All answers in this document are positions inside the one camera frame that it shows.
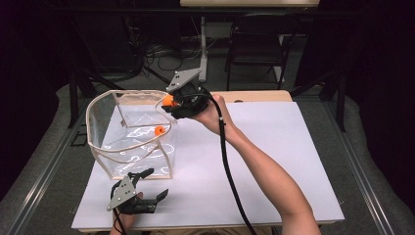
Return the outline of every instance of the chair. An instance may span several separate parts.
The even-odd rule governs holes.
[[[245,14],[236,19],[231,26],[225,66],[226,90],[229,90],[231,65],[270,67],[268,72],[273,67],[280,67],[280,78],[275,76],[275,82],[272,83],[277,83],[278,89],[281,89],[291,41],[299,26],[298,19],[293,15]],[[288,36],[289,39],[281,43],[280,36]],[[269,81],[248,82],[268,83]]]

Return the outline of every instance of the dark curtain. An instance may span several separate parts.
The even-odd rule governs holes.
[[[0,3],[0,199],[49,128],[68,84],[59,42],[36,1]]]
[[[415,212],[415,2],[321,0],[319,9],[370,12],[364,47],[346,70],[346,95],[360,108],[369,152],[396,195]],[[315,21],[297,86],[332,70],[361,23]]]

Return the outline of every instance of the orange object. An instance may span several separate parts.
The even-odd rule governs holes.
[[[165,129],[164,129],[164,127],[162,125],[156,126],[156,128],[155,128],[155,134],[157,136],[159,136],[161,134],[164,134],[164,133],[165,133]]]
[[[164,106],[177,106],[177,103],[173,100],[172,95],[166,95],[162,98],[162,104]]]

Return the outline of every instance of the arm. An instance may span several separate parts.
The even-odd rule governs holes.
[[[238,151],[262,192],[281,214],[283,234],[320,234],[311,206],[296,181],[235,125],[223,97],[213,98],[218,103],[226,123],[226,141]],[[218,115],[212,102],[194,119],[219,134]]]
[[[143,198],[143,193],[142,192],[138,193],[137,197]],[[131,229],[132,225],[134,224],[135,214],[121,213],[119,215],[119,219],[121,220],[121,223],[122,223],[122,226],[125,229],[125,232],[128,233],[128,231]],[[119,222],[116,221],[114,223],[113,228],[111,229],[110,235],[121,235],[121,233],[119,231],[122,231],[122,230],[121,230],[121,227],[119,226]]]

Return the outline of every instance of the clear plastic box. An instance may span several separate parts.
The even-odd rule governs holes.
[[[171,178],[177,120],[161,108],[167,93],[111,90],[86,111],[92,155],[111,179],[128,172],[155,171],[146,179]]]

